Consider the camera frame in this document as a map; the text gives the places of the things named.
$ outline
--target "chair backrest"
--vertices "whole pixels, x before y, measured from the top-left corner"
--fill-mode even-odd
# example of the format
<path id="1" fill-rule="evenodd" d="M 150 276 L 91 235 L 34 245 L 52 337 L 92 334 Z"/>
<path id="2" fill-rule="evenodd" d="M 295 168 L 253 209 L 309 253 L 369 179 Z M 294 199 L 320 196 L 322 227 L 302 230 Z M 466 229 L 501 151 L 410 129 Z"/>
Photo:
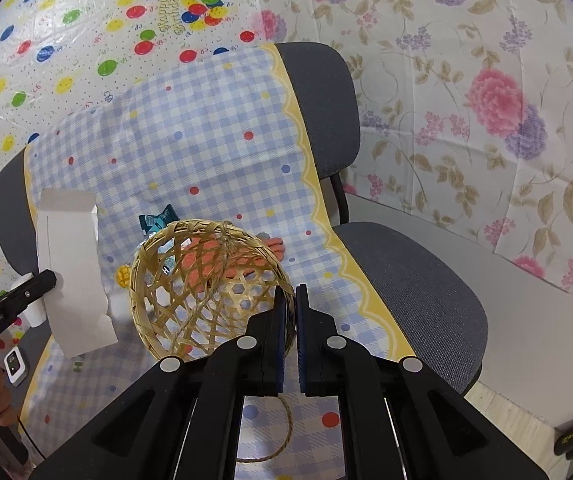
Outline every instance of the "chair backrest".
<path id="1" fill-rule="evenodd" d="M 353 79 L 342 56 L 321 43 L 280 43 L 307 126 L 320 179 L 338 173 L 356 160 L 360 123 Z"/>

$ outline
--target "small white device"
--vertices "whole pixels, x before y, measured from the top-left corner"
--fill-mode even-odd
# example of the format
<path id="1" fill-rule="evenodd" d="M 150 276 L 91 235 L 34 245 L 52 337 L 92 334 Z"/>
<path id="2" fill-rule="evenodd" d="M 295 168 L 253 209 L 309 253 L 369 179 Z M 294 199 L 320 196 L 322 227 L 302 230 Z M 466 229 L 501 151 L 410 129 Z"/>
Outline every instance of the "small white device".
<path id="1" fill-rule="evenodd" d="M 18 386 L 28 375 L 28 366 L 17 346 L 14 346 L 4 358 L 4 367 L 13 386 Z"/>

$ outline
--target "white cardboard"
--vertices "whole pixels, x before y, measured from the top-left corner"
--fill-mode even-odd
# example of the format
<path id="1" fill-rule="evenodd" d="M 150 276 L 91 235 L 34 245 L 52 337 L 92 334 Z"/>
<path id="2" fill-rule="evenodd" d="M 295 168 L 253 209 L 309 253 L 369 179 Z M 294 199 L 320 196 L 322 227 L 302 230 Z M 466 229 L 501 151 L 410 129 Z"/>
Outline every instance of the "white cardboard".
<path id="1" fill-rule="evenodd" d="M 38 209 L 39 269 L 57 276 L 44 305 L 55 341 L 66 358 L 116 343 L 100 277 L 96 195 L 43 189 Z"/>

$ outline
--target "chair leg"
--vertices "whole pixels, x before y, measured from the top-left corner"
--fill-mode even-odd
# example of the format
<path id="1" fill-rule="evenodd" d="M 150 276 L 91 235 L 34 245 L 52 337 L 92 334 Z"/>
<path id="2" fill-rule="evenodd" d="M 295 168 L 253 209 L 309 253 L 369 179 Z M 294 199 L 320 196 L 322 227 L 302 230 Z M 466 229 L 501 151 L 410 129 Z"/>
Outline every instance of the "chair leg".
<path id="1" fill-rule="evenodd" d="M 349 223 L 349 204 L 347 203 L 347 196 L 342 187 L 342 181 L 340 180 L 340 174 L 335 173 L 329 177 L 331 181 L 331 187 L 333 188 L 333 194 L 335 195 L 335 200 L 338 202 L 338 213 L 340 214 L 340 223 Z"/>

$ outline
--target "blue checkered cloth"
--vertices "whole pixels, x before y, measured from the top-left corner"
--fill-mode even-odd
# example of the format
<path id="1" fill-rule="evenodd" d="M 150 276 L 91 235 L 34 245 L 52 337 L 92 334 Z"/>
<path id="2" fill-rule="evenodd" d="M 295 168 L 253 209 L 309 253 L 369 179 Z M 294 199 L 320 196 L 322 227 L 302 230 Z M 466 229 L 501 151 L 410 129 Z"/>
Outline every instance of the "blue checkered cloth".
<path id="1" fill-rule="evenodd" d="M 170 203 L 180 218 L 230 220 L 253 234 L 284 238 L 282 266 L 292 284 L 306 283 L 311 306 L 332 314 L 340 333 L 384 356 L 385 331 L 359 314 L 359 286 L 338 276 L 340 255 L 324 248 L 326 234 L 313 221 L 324 204 L 319 189 L 303 182 L 311 155 L 300 150 L 295 124 L 282 113 L 287 94 L 270 75 L 272 64 L 260 48 L 221 54 L 70 116 L 29 146 L 30 197 L 38 203 L 45 187 L 98 193 L 98 253 L 112 308 L 128 303 L 114 274 L 131 263 L 142 241 L 138 215 L 157 214 Z M 49 344 L 25 404 L 27 429 L 42 451 L 57 449 L 153 364 L 132 322 L 114 324 L 119 342 L 77 365 L 57 343 Z M 292 441 L 268 462 L 238 464 L 236 478 L 343 476 L 340 425 L 326 427 L 322 418 L 339 412 L 337 400 L 299 393 L 296 353 L 288 355 L 284 386 L 294 414 Z M 246 399 L 238 457 L 272 453 L 287 429 L 278 399 Z"/>

